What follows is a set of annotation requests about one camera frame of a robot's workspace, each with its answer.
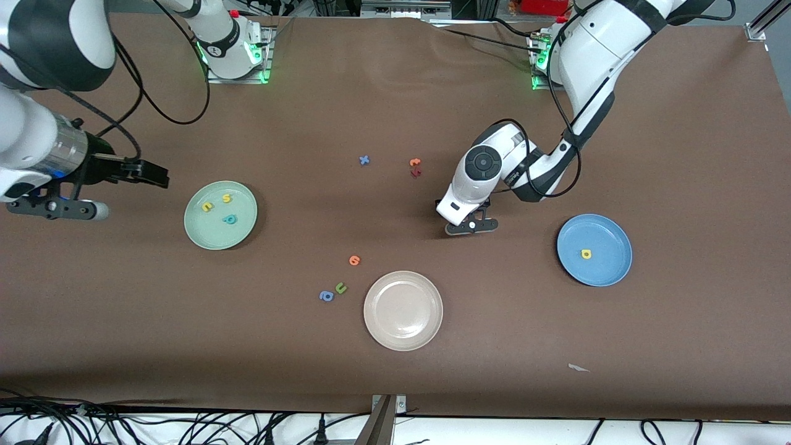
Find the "white floor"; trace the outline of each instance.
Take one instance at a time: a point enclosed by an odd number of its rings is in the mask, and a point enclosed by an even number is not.
[[[219,419],[226,422],[234,417],[228,415]],[[256,415],[260,425],[265,425],[269,414]],[[327,415],[327,422],[338,419],[343,414]],[[140,420],[185,419],[194,420],[194,413],[136,416]],[[0,431],[17,419],[17,416],[0,417]],[[297,414],[284,420],[274,430],[276,445],[297,445],[300,440],[316,430],[318,414]],[[346,420],[327,429],[329,439],[355,439],[362,429],[367,416]],[[0,445],[11,445],[21,440],[35,439],[50,424],[48,419],[21,420],[6,434],[0,436]],[[583,445],[588,442],[597,420],[522,420],[522,419],[460,419],[460,418],[398,418],[395,426],[394,445],[407,445],[428,439],[427,445]],[[63,427],[55,422],[48,445],[69,445]],[[136,425],[135,431],[140,440],[147,445],[177,445],[189,428],[189,423],[163,425]],[[697,428],[695,422],[657,422],[667,445],[691,445]],[[211,425],[195,437],[192,443],[203,443],[216,431]],[[245,439],[258,431],[251,416],[233,424],[233,429]],[[649,428],[649,436],[655,443],[660,440]],[[115,444],[117,441],[108,428],[100,430],[101,442]],[[226,439],[227,444],[240,445],[241,441],[232,432],[216,435],[210,443],[223,443],[217,438]],[[129,436],[122,436],[122,442],[134,443]],[[791,442],[791,425],[706,422],[703,425],[699,445],[787,445]],[[77,436],[74,443],[83,445]],[[596,436],[595,445],[646,444],[641,432],[640,422],[632,420],[607,420]]]

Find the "black circular joint cap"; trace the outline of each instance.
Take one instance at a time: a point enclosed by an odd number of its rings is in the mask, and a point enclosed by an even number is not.
[[[501,166],[500,154],[487,145],[474,147],[464,159],[464,172],[474,181],[488,181],[497,177]]]

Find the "red object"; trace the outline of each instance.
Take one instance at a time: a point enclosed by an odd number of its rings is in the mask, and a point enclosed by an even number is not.
[[[562,16],[569,9],[569,0],[522,0],[523,13]]]

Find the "blue plate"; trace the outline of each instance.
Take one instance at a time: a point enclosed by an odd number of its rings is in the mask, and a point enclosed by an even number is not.
[[[558,235],[558,256],[566,271],[589,286],[612,286],[632,265],[632,245],[623,229],[602,215],[578,215]]]

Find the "white plate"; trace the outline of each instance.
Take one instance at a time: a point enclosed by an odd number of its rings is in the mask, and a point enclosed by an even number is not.
[[[374,340],[393,351],[414,351],[428,344],[442,324],[442,298],[425,276],[390,272],[368,290],[365,326]]]

